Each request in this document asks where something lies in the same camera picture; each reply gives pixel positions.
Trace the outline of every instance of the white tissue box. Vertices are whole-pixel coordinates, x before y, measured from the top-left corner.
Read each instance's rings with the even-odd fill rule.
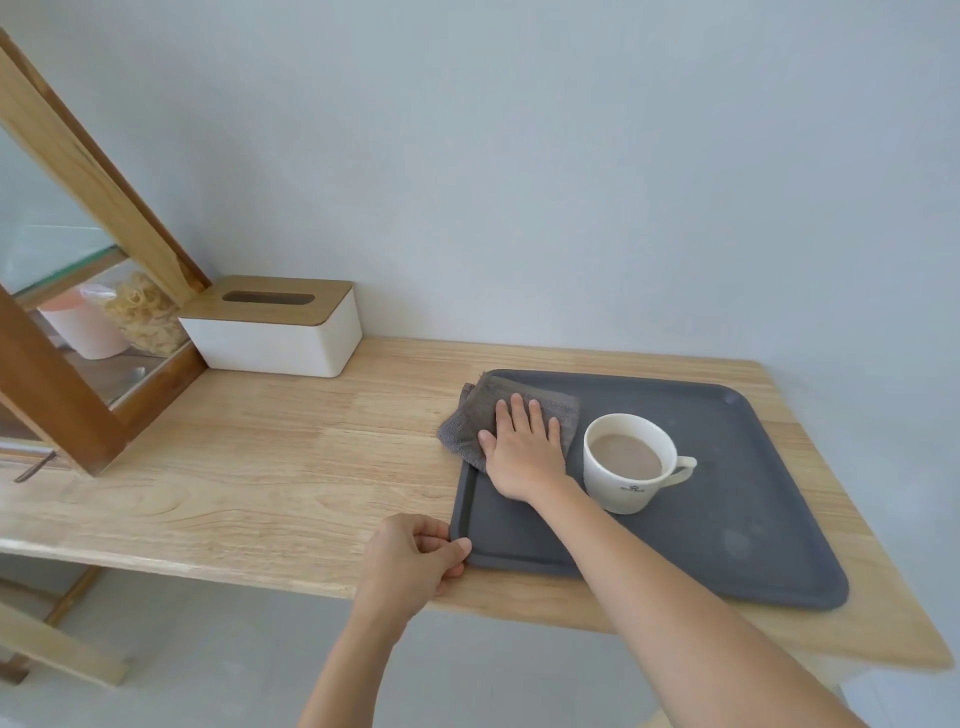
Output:
[[[337,376],[360,343],[349,280],[227,276],[180,311],[212,369]]]

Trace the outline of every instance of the white mug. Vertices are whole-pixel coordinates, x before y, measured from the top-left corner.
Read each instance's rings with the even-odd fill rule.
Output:
[[[650,480],[633,480],[604,468],[590,449],[590,445],[604,435],[629,435],[644,442],[660,459],[660,475]],[[683,483],[696,467],[694,458],[677,454],[677,446],[666,432],[637,415],[598,417],[584,433],[584,485],[589,496],[611,513],[636,513],[660,488]]]

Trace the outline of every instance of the table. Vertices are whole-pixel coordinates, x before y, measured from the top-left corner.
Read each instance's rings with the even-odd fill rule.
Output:
[[[828,613],[736,608],[829,684],[871,665],[952,666],[870,527],[753,361],[366,338],[333,379],[208,371],[99,477],[46,469],[20,485],[0,483],[0,550],[351,597],[380,519],[397,511],[450,517],[460,462],[434,432],[463,383],[497,368],[714,382],[741,392],[836,552],[851,596]],[[612,631],[586,584],[563,577],[468,570],[432,607]]]

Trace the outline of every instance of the mug handle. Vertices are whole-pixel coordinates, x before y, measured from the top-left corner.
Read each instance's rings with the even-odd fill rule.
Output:
[[[677,467],[680,468],[679,471],[673,473],[664,480],[660,486],[661,488],[666,488],[668,485],[676,485],[677,483],[683,483],[687,478],[693,475],[693,469],[697,467],[697,459],[695,457],[685,457],[683,455],[677,456]]]

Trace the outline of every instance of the wooden lid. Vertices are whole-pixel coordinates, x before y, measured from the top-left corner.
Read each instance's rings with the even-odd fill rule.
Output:
[[[315,327],[352,287],[349,280],[226,276],[187,303],[180,317]]]

